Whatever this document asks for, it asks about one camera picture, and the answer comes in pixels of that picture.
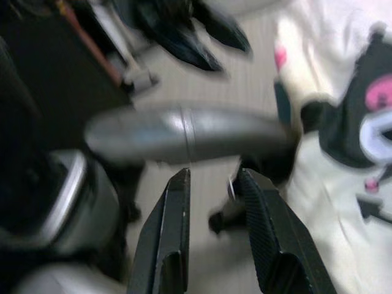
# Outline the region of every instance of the white fabric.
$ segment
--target white fabric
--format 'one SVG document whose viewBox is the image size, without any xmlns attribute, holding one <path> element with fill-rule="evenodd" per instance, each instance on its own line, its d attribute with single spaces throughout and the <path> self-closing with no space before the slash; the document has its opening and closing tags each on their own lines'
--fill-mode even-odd
<svg viewBox="0 0 392 294">
<path fill-rule="evenodd" d="M 310 99 L 340 102 L 380 21 L 389 31 L 391 0 L 294 0 L 277 13 L 275 58 L 296 127 Z M 392 293 L 392 183 L 376 194 L 364 189 L 364 181 L 382 171 L 339 164 L 322 152 L 316 132 L 298 148 L 287 201 L 309 229 L 338 294 Z M 383 203 L 387 221 L 364 220 L 361 197 Z"/>
</svg>

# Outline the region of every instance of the gray floor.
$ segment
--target gray floor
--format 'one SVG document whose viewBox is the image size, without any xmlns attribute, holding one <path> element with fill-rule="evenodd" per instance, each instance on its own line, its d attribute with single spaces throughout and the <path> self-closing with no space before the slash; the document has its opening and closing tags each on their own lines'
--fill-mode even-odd
<svg viewBox="0 0 392 294">
<path fill-rule="evenodd" d="M 254 55 L 244 58 L 217 46 L 207 36 L 203 42 L 225 66 L 228 77 L 200 73 L 174 60 L 160 48 L 143 57 L 161 83 L 136 101 L 136 107 L 150 107 L 168 100 L 201 101 L 259 111 L 275 116 L 273 78 L 273 24 L 270 10 L 240 19 Z M 223 233 L 218 238 L 208 230 L 208 216 L 226 198 L 227 177 L 234 172 L 237 158 L 216 160 L 192 166 L 190 260 L 188 293 L 260 293 L 255 276 L 249 240 L 245 232 Z M 140 183 L 137 202 L 143 219 L 129 227 L 131 254 L 137 236 L 168 179 L 181 167 L 148 164 Z"/>
</svg>

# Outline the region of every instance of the tiled floor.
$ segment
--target tiled floor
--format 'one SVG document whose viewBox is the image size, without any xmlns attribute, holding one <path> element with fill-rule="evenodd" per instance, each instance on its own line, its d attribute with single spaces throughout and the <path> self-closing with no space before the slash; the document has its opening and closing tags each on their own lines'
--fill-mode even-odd
<svg viewBox="0 0 392 294">
<path fill-rule="evenodd" d="M 270 10 L 240 19 L 251 42 L 253 58 L 226 50 L 202 35 L 203 42 L 227 70 L 225 78 L 214 77 L 180 64 L 160 48 L 143 57 L 151 71 L 160 76 L 160 86 L 139 97 L 138 109 L 168 100 L 200 101 L 259 111 L 275 116 L 273 78 L 273 24 Z M 190 217 L 190 294 L 260 293 L 245 232 L 224 233 L 216 237 L 208 230 L 208 216 L 226 198 L 227 177 L 237 158 L 215 160 L 192 166 Z M 143 220 L 129 227 L 131 253 L 149 212 L 168 179 L 180 167 L 149 164 L 140 183 L 137 202 Z"/>
</svg>

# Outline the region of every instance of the gray tube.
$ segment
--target gray tube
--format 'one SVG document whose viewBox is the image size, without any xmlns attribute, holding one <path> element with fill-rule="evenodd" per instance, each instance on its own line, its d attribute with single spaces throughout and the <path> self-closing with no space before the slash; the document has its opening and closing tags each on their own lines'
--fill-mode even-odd
<svg viewBox="0 0 392 294">
<path fill-rule="evenodd" d="M 295 136 L 278 121 L 246 111 L 174 105 L 109 111 L 87 125 L 85 140 L 97 156 L 125 167 L 146 160 L 185 164 L 267 156 L 292 146 Z"/>
</svg>

